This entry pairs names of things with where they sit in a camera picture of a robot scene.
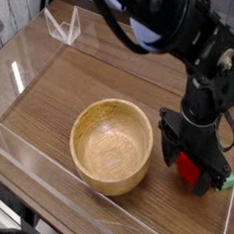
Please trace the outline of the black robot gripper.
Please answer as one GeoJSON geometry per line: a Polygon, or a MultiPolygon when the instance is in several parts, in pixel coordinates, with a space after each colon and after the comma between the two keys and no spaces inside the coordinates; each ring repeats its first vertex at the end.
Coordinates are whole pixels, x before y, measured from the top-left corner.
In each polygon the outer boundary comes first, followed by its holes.
{"type": "Polygon", "coordinates": [[[211,188],[221,190],[232,170],[217,144],[214,124],[196,126],[182,113],[163,107],[159,128],[165,163],[173,165],[180,152],[184,152],[201,170],[192,192],[202,197],[211,188]]]}

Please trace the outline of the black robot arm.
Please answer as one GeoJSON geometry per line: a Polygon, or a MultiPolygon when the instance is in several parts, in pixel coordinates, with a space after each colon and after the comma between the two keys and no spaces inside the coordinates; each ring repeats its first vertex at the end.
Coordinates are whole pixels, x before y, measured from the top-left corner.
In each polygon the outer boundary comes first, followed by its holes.
{"type": "Polygon", "coordinates": [[[171,166],[187,156],[199,170],[192,192],[222,189],[232,170],[220,144],[225,118],[234,132],[234,34],[209,0],[92,0],[114,35],[132,52],[166,53],[187,72],[179,112],[160,109],[163,156],[171,166]]]}

